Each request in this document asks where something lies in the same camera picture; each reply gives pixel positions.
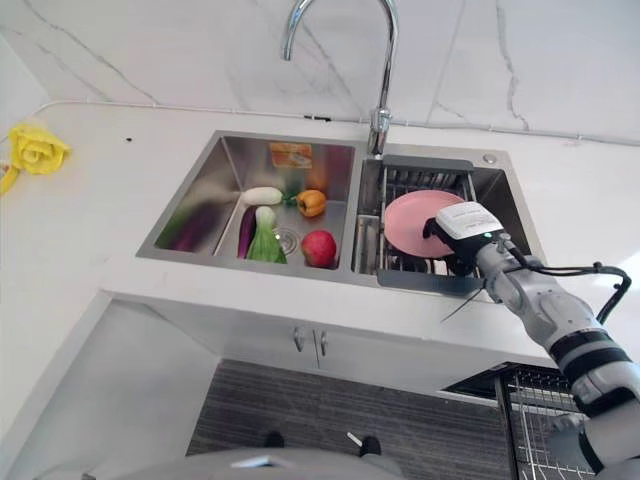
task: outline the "shoe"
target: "shoe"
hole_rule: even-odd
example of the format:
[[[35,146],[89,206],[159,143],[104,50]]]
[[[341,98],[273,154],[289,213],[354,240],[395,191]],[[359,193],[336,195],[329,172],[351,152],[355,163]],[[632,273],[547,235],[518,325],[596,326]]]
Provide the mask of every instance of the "shoe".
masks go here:
[[[364,437],[362,440],[362,446],[360,447],[360,454],[358,456],[364,457],[367,454],[382,455],[382,447],[380,441],[373,436]]]
[[[280,432],[272,431],[264,439],[265,448],[284,448],[284,437]]]

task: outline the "faucet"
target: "faucet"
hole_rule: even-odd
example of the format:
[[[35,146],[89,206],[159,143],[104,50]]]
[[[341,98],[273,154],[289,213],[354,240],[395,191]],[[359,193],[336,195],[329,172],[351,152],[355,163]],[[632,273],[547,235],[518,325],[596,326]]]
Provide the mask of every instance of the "faucet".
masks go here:
[[[389,81],[391,70],[396,53],[396,41],[398,39],[398,10],[395,0],[379,0],[382,9],[387,16],[387,27],[389,35],[387,38],[387,53],[384,62],[384,72],[382,74],[382,86],[380,87],[380,99],[378,105],[371,111],[371,129],[369,131],[368,153],[374,157],[381,157],[384,144],[387,141],[387,132],[391,124],[391,111],[387,108],[387,97],[389,95]],[[293,36],[302,14],[313,3],[313,0],[296,0],[289,21],[285,29],[282,41],[282,58],[291,60],[291,47]]]

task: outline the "black cable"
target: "black cable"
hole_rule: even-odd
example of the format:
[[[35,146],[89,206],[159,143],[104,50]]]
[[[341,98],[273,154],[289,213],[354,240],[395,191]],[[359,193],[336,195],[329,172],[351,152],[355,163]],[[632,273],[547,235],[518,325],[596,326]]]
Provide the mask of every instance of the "black cable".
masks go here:
[[[473,295],[471,295],[469,298],[467,298],[464,302],[462,302],[462,305],[460,305],[459,307],[457,307],[453,312],[451,312],[449,315],[447,315],[446,317],[444,317],[442,320],[440,320],[440,323],[444,323],[446,320],[449,320],[451,317],[453,317],[456,313],[458,313],[460,310],[462,310],[464,307],[466,307],[469,302],[471,300],[473,300],[474,298],[476,298],[480,292],[482,290],[484,290],[484,287],[486,285],[487,281],[485,280],[484,282],[482,282],[482,286],[476,290],[476,293],[474,293]]]
[[[532,272],[539,273],[541,275],[549,275],[552,277],[579,277],[582,275],[616,275],[622,279],[620,283],[616,283],[613,288],[615,292],[609,297],[609,300],[596,315],[596,319],[600,324],[603,324],[611,311],[618,305],[622,297],[627,293],[629,287],[631,287],[631,277],[627,273],[618,267],[612,267],[609,265],[602,265],[600,262],[595,262],[591,267],[546,267],[544,265],[531,265],[525,256],[518,250],[518,247],[509,249],[509,253],[520,264],[519,267],[515,267],[505,271],[505,273],[516,272],[518,270],[530,270]]]

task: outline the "countertop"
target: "countertop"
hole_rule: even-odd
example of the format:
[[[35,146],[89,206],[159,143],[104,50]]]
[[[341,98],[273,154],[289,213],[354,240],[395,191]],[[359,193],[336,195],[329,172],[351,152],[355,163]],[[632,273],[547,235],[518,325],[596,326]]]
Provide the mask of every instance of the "countertop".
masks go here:
[[[0,205],[2,434],[101,290],[468,345],[503,352],[505,359],[551,364],[516,317],[487,301],[471,302],[442,323],[459,299],[135,258],[214,131],[364,140],[366,125],[75,103],[43,108],[37,117],[73,153],[54,175],[22,175]],[[640,149],[398,126],[388,143],[507,151],[550,265],[599,260],[638,277]],[[596,277],[562,281],[596,311],[612,283]],[[634,286],[607,323],[635,359],[639,310]]]

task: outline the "plate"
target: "plate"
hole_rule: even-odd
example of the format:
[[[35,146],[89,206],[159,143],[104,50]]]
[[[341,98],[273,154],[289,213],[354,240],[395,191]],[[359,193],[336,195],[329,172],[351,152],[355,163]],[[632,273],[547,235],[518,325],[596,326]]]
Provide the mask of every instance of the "plate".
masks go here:
[[[444,207],[464,202],[442,190],[418,190],[396,198],[384,212],[384,236],[398,250],[422,258],[441,258],[453,251],[438,237],[422,238],[424,224]]]

